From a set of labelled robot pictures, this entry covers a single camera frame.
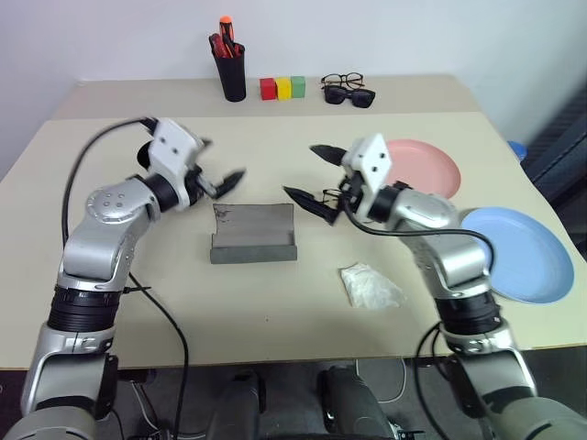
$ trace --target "beige table top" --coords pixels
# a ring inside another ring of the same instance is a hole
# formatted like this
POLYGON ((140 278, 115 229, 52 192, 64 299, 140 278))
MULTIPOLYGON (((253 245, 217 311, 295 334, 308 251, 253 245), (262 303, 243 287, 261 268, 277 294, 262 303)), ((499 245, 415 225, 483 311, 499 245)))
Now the beige table top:
MULTIPOLYGON (((453 79, 370 80, 370 86, 376 84, 377 106, 366 112, 324 104, 310 84, 305 100, 262 103, 249 87, 246 101, 228 104, 217 96, 214 83, 90 83, 74 91, 37 133, 0 183, 0 368, 28 367, 39 326, 47 319, 61 258, 61 194, 74 156, 99 129, 140 114, 172 116, 212 138, 216 144, 200 165, 213 180, 247 167, 245 180, 223 199, 226 204, 284 203, 289 202, 284 184, 319 193, 338 183, 342 170, 312 154, 307 148, 311 144, 345 148, 354 138, 380 131, 389 139, 416 138, 436 145, 460 167, 462 183, 452 199, 460 209, 517 209, 550 228, 569 251, 575 283, 564 300, 535 306, 498 299, 519 345, 587 343, 585 262, 507 144, 453 79), (202 99, 187 104, 186 90, 202 99)), ((75 183, 72 225, 81 220, 91 190, 142 172, 135 154, 147 139, 139 128, 129 128, 95 146, 75 183)), ((354 230, 342 217, 329 227, 297 207, 294 216, 296 262, 211 265, 215 221, 209 200, 184 213, 166 214, 142 239, 133 271, 153 286, 182 326, 191 363, 413 355, 437 314, 407 248, 397 239, 354 230), (380 311, 350 307, 338 269, 358 261, 400 286, 407 304, 380 311)), ((176 335, 139 293, 123 298, 116 325, 114 351, 121 367, 181 363, 176 335)))

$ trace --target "pink plate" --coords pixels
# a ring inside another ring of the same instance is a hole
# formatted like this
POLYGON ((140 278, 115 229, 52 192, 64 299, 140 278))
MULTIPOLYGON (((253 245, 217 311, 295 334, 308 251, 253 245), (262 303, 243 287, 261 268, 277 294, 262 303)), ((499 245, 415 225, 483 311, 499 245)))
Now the pink plate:
POLYGON ((439 194, 446 198, 459 190, 459 167, 444 151, 412 139, 389 140, 387 148, 392 157, 388 185, 402 181, 422 193, 439 194))

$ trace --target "pen holder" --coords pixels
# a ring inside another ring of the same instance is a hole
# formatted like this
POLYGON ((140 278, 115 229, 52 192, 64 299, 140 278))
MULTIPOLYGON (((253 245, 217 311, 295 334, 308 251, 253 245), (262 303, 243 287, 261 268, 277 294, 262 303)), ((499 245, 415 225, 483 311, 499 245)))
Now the pen holder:
POLYGON ((224 96, 232 103, 237 103, 247 97, 247 86, 245 85, 245 47, 238 43, 235 46, 238 46, 239 53, 235 58, 219 58, 212 52, 218 68, 220 82, 222 82, 224 96))

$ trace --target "crumpled paper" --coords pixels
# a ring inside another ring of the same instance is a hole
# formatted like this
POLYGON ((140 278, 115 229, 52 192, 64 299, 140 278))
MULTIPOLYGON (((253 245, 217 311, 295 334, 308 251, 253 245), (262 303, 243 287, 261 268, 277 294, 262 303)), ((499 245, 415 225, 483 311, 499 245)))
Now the crumpled paper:
POLYGON ((376 310, 405 303, 402 290, 367 264, 341 269, 340 277, 353 307, 376 310))

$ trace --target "blue object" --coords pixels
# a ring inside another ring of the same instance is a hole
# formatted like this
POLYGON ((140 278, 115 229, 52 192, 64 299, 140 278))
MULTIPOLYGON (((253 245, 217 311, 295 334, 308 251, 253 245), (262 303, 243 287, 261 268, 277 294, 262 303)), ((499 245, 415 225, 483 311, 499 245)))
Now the blue object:
MULTIPOLYGON (((550 230, 513 209, 480 208, 462 227, 486 235, 495 248, 492 285, 521 303, 548 304, 564 298, 574 280, 569 254, 550 230)), ((489 248, 483 246, 487 259, 489 248)))
POLYGON ((512 149, 512 151, 516 154, 520 162, 526 158, 528 155, 528 148, 526 145, 515 142, 514 140, 508 140, 507 143, 509 144, 510 149, 512 149))

